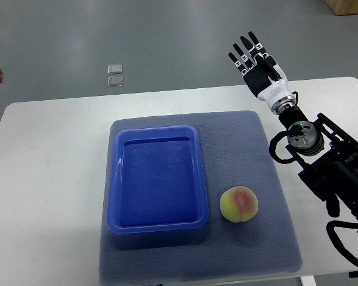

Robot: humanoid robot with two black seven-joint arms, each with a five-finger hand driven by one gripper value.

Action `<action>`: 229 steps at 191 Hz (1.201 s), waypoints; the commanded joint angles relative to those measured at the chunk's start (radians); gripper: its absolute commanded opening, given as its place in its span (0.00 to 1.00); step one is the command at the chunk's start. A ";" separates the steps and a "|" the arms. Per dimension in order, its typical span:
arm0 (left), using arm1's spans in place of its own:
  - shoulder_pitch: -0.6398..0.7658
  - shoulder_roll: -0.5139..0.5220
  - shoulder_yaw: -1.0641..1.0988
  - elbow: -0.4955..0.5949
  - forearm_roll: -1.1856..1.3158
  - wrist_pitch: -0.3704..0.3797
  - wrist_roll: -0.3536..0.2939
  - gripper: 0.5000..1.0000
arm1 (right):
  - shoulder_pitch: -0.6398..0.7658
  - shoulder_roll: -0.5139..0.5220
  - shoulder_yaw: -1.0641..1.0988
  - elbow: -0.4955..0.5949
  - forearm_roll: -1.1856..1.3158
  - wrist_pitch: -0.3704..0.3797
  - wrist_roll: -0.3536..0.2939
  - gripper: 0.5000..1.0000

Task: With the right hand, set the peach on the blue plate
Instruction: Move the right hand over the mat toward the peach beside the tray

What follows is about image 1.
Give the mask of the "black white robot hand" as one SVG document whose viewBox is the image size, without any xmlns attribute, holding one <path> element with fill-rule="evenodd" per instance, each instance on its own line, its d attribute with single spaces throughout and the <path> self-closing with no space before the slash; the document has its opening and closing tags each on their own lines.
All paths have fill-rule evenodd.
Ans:
<svg viewBox="0 0 358 286">
<path fill-rule="evenodd" d="M 236 52 L 230 52 L 228 56 L 253 96 L 264 101 L 275 115 L 279 115 L 286 108 L 296 106 L 297 96 L 288 89 L 285 72 L 255 33 L 250 31 L 247 38 L 241 36 L 240 40 L 245 48 L 242 49 L 234 43 Z"/>
</svg>

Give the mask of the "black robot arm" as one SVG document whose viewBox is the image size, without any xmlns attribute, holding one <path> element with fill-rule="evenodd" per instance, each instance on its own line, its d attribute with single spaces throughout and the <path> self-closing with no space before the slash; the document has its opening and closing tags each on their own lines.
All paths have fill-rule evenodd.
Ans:
<svg viewBox="0 0 358 286">
<path fill-rule="evenodd" d="M 269 145 L 269 153 L 280 164 L 297 162 L 305 185 L 326 204 L 333 218 L 326 231 L 337 251 L 358 267 L 358 258 L 347 250 L 336 228 L 358 233 L 358 142 L 331 119 L 319 113 L 309 121 L 297 106 L 298 94 L 276 100 L 271 109 L 285 130 Z"/>
</svg>

